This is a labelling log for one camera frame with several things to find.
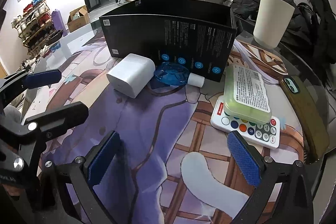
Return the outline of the black jacket pile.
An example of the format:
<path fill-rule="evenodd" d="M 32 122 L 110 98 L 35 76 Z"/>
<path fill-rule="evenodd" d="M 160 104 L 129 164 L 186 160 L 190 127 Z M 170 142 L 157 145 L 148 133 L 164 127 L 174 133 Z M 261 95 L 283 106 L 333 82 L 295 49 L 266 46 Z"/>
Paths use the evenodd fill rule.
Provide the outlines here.
<path fill-rule="evenodd" d="M 281 42 L 299 55 L 318 78 L 326 83 L 327 71 L 335 64 L 335 16 L 329 0 L 309 0 L 310 4 L 282 0 L 294 7 L 294 13 Z M 256 19 L 260 0 L 233 0 L 236 16 Z"/>

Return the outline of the shoe rack with shoes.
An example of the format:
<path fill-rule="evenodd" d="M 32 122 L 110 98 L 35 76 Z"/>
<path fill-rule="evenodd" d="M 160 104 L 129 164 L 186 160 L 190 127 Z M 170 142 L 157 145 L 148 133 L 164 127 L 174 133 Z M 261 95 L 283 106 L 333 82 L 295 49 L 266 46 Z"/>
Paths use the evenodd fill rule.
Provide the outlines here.
<path fill-rule="evenodd" d="M 33 0 L 11 22 L 17 30 L 22 45 L 30 56 L 38 56 L 45 47 L 57 42 L 63 36 L 63 29 L 56 28 L 46 0 Z"/>

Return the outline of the brown cardboard box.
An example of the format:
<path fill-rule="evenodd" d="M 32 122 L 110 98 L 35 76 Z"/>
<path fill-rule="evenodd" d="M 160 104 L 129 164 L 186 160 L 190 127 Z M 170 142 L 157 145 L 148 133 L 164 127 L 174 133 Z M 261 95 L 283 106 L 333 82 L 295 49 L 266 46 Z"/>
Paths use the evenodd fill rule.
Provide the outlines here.
<path fill-rule="evenodd" d="M 74 32 L 88 23 L 90 23 L 89 14 L 86 5 L 84 5 L 70 12 L 67 26 L 69 32 Z"/>

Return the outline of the anime printed desk mat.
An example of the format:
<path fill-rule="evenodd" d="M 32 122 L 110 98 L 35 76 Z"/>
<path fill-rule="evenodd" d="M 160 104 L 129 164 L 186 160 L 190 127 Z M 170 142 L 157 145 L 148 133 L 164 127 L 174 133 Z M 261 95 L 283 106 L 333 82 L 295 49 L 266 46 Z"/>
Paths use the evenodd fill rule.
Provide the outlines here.
<path fill-rule="evenodd" d="M 77 101 L 89 109 L 84 124 L 48 143 L 43 161 L 71 162 L 116 131 L 124 159 L 112 161 L 94 191 L 117 223 L 230 223 L 235 197 L 250 196 L 253 186 L 231 156 L 226 133 L 210 123 L 223 83 L 147 86 L 132 99 L 107 79 L 117 63 L 100 30 L 76 40 L 66 36 L 56 51 L 39 60 L 37 71 L 58 68 L 62 78 L 32 96 L 26 117 Z M 202 163 L 228 189 L 219 204 L 195 196 L 181 175 L 184 162 Z"/>

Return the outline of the green plastic case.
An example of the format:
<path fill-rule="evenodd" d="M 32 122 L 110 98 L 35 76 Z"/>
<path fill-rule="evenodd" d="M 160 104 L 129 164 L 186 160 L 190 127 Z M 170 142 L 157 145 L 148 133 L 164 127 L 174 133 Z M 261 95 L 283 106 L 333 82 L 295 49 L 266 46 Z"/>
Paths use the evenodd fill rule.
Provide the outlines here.
<path fill-rule="evenodd" d="M 228 115 L 256 124 L 266 124 L 271 119 L 264 81 L 252 69 L 237 64 L 226 68 L 223 101 Z"/>

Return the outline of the black cardboard box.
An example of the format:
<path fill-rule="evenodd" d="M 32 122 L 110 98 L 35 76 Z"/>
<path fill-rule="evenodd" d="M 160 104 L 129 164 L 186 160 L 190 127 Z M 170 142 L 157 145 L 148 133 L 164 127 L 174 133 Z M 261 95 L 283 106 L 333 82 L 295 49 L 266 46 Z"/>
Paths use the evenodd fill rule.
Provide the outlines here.
<path fill-rule="evenodd" d="M 111 56 L 177 63 L 216 82 L 237 32 L 230 7 L 199 0 L 135 0 L 99 20 Z"/>

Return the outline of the cream tall cup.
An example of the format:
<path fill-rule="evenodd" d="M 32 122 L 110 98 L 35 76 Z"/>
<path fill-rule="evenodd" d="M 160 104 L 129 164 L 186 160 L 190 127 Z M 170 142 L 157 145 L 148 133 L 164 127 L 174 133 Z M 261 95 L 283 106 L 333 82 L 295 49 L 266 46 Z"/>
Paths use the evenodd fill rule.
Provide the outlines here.
<path fill-rule="evenodd" d="M 295 8 L 283 0 L 260 0 L 254 40 L 261 46 L 274 49 L 282 39 Z"/>

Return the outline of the blue tape dispenser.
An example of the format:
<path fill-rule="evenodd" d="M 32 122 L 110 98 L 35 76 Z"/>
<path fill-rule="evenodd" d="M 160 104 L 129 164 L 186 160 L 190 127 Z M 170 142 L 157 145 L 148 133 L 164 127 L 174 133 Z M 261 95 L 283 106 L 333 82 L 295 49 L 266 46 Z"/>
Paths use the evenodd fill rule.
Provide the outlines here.
<path fill-rule="evenodd" d="M 181 64 L 163 62 L 154 72 L 159 82 L 171 86 L 191 85 L 202 88 L 205 83 L 203 76 L 191 73 Z"/>

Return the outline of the white cube charger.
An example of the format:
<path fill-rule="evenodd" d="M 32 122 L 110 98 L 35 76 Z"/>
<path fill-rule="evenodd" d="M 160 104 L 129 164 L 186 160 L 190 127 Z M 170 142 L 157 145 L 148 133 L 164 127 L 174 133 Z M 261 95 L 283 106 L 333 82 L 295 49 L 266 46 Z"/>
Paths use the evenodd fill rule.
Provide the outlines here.
<path fill-rule="evenodd" d="M 106 76 L 114 89 L 130 98 L 136 98 L 153 78 L 154 71 L 155 64 L 151 59 L 130 53 Z"/>

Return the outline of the white colourful remote control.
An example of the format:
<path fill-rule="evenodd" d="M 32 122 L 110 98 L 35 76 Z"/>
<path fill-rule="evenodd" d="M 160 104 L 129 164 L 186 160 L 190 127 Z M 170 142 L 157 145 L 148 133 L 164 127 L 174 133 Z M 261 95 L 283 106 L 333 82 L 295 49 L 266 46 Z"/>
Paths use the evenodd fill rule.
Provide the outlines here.
<path fill-rule="evenodd" d="M 237 131 L 246 141 L 276 149 L 280 145 L 280 120 L 272 116 L 266 124 L 256 124 L 228 115 L 224 102 L 219 98 L 214 107 L 210 124 L 225 133 Z"/>

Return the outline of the purple rolled yoga mat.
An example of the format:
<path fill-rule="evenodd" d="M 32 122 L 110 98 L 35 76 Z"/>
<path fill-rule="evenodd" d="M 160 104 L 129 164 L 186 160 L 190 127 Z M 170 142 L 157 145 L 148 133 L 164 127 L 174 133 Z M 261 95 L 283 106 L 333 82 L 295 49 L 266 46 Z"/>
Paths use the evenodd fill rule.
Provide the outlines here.
<path fill-rule="evenodd" d="M 57 10 L 57 9 L 52 11 L 51 17 L 52 17 L 52 21 L 54 23 L 55 30 L 57 30 L 57 31 L 62 30 L 63 31 L 63 36 L 67 36 L 68 33 L 67 33 L 67 30 L 66 30 L 66 26 L 63 22 L 62 15 L 61 15 L 60 11 Z"/>

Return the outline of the phone in olive case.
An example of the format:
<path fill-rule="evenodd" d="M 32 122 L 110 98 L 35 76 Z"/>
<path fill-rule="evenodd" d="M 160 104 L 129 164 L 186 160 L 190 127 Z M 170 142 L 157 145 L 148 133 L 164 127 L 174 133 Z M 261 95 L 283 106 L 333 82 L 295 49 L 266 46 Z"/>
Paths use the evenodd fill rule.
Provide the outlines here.
<path fill-rule="evenodd" d="M 283 76 L 279 84 L 303 129 L 307 162 L 320 160 L 329 146 L 329 135 L 312 96 L 298 76 Z"/>

